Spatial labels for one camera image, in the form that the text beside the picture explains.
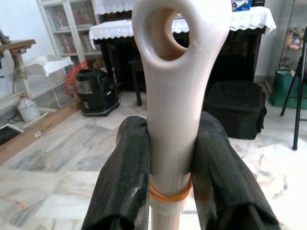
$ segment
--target black bag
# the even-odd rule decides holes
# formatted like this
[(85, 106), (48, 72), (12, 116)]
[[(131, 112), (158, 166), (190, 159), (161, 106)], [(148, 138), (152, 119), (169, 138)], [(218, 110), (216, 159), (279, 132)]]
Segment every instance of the black bag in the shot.
[(249, 81), (217, 82), (204, 101), (204, 110), (217, 118), (230, 138), (255, 139), (267, 113), (262, 88)]

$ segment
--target wooden baseboard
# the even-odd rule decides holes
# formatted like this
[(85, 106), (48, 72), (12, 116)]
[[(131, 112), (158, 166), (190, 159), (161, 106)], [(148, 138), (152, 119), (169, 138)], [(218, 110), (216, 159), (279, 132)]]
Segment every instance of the wooden baseboard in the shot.
[(0, 165), (15, 156), (18, 152), (32, 144), (42, 135), (53, 129), (56, 125), (80, 110), (81, 102), (76, 101), (63, 109), (59, 109), (43, 118), (34, 127), (29, 127), (23, 133), (0, 146)]

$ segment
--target bookshelf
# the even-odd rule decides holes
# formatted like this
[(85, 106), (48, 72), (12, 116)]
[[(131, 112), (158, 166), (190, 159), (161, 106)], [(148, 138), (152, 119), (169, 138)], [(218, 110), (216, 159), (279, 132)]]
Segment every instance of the bookshelf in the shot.
[(101, 53), (88, 37), (98, 23), (91, 0), (37, 0), (52, 44), (58, 56), (70, 56), (74, 63), (95, 61)]

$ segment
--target white wall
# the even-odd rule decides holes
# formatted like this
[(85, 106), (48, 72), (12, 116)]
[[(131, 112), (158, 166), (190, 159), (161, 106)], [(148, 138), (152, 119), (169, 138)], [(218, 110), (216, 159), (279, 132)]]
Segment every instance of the white wall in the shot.
[[(36, 0), (1, 0), (0, 28), (11, 41), (25, 39), (36, 41), (36, 44), (23, 54), (24, 62), (37, 56), (55, 54)], [(8, 51), (4, 54), (0, 69), (0, 75), (4, 75), (4, 79), (0, 79), (0, 99), (12, 94), (13, 61)]]
[(276, 41), (279, 39), (279, 28), (281, 25), (283, 7), (285, 0), (266, 0), (265, 7), (268, 7), (273, 15), (277, 29), (272, 31), (270, 34), (264, 34), (262, 36), (258, 63), (256, 68), (257, 76), (271, 76), (274, 75), (274, 71), (278, 67), (279, 58), (275, 54), (275, 49), (278, 49)]

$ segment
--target black tripod stand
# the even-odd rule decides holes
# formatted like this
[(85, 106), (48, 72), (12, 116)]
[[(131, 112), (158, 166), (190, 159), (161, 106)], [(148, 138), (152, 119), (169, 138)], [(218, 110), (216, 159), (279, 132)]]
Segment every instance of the black tripod stand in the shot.
[(301, 119), (302, 99), (305, 99), (305, 98), (303, 98), (303, 84), (307, 85), (307, 73), (305, 73), (306, 50), (307, 50), (307, 28), (305, 30), (303, 42), (304, 42), (304, 45), (303, 45), (302, 57), (299, 60), (295, 76), (293, 77), (293, 81), (291, 83), (291, 86), (290, 86), (289, 92), (287, 94), (287, 98), (284, 102), (283, 110), (282, 110), (282, 113), (281, 113), (281, 116), (283, 116), (284, 112), (286, 110), (289, 98), (293, 98), (293, 97), (291, 97), (291, 94), (292, 94), (293, 87), (295, 85), (295, 80), (298, 77), (299, 78), (299, 88), (298, 88), (297, 106), (296, 106), (293, 150), (297, 150), (299, 122), (300, 121), (307, 121), (307, 119)]

